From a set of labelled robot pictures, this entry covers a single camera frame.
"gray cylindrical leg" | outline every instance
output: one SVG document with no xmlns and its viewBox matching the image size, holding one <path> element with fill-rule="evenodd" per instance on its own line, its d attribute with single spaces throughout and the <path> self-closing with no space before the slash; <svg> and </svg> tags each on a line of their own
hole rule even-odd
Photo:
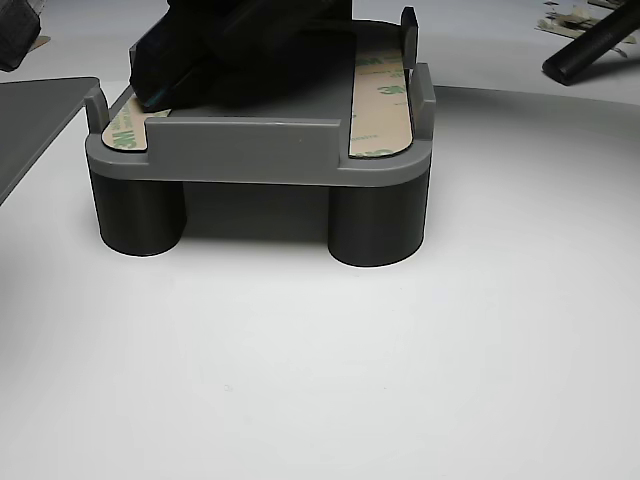
<svg viewBox="0 0 640 480">
<path fill-rule="evenodd" d="M 400 185 L 379 188 L 332 187 L 329 250 L 357 267 L 399 262 L 424 238 L 429 172 Z"/>
<path fill-rule="evenodd" d="M 187 221 L 182 183 L 90 175 L 100 235 L 109 247 L 146 257 L 178 243 Z"/>
</svg>

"white table surface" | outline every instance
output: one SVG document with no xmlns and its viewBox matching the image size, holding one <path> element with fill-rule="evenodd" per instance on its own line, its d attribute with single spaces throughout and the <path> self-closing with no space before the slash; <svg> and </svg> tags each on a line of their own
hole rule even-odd
<svg viewBox="0 0 640 480">
<path fill-rule="evenodd" d="M 164 3 L 49 3 L 53 41 L 0 81 L 115 99 Z M 423 3 L 440 84 L 640 103 L 631 70 L 542 77 L 563 44 L 530 28 L 542 5 Z M 498 7 L 526 41 L 473 30 Z M 439 112 L 424 247 L 372 270 L 328 254 L 320 189 L 193 189 L 174 250 L 110 251 L 79 114 L 0 208 L 0 478 L 640 478 L 638 143 L 464 100 Z"/>
</svg>

